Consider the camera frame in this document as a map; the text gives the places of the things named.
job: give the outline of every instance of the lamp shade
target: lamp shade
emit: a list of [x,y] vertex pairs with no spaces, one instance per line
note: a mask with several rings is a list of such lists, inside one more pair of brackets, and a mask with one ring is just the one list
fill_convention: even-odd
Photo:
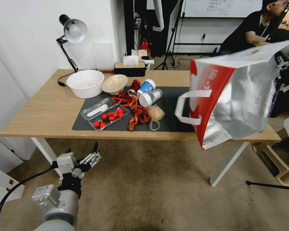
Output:
[[79,43],[85,38],[87,26],[83,21],[70,19],[65,14],[59,17],[59,21],[63,25],[64,35],[69,42]]

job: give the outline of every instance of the plastic bag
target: plastic bag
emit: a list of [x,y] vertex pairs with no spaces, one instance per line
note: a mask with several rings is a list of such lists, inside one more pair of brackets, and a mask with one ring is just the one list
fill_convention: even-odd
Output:
[[[165,112],[159,107],[157,106],[156,104],[149,107],[148,108],[148,114],[151,118],[151,121],[150,121],[150,129],[152,131],[156,131],[160,128],[160,122],[159,120],[163,119],[164,115],[165,115]],[[157,124],[157,128],[153,128],[152,125],[153,125],[153,122],[155,122]]]

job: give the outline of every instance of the red and silver bag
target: red and silver bag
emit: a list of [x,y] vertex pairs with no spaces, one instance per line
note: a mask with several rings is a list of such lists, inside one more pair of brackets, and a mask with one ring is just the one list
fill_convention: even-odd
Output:
[[[275,54],[289,58],[289,40],[190,63],[190,91],[178,98],[175,115],[192,124],[202,149],[265,129],[278,92]],[[190,98],[189,117],[182,117]]]

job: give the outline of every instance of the white bowl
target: white bowl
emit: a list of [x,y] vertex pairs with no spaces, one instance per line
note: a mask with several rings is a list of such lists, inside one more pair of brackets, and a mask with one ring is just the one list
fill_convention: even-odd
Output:
[[92,98],[102,92],[104,74],[96,70],[79,71],[66,80],[66,84],[79,98]]
[[111,95],[118,95],[121,91],[123,91],[126,84],[127,76],[117,74],[106,79],[102,85],[102,89],[104,92]]

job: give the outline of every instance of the desk lamp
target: desk lamp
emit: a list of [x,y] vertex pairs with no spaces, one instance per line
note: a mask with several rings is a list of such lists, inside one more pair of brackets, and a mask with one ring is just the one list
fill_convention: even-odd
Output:
[[76,63],[68,56],[67,52],[63,48],[63,44],[67,41],[71,43],[81,42],[87,34],[87,26],[84,22],[78,19],[70,19],[67,15],[62,14],[59,17],[60,23],[63,25],[64,35],[58,38],[56,41],[60,45],[63,53],[67,57],[68,62],[72,66],[75,72],[78,72],[78,66]]

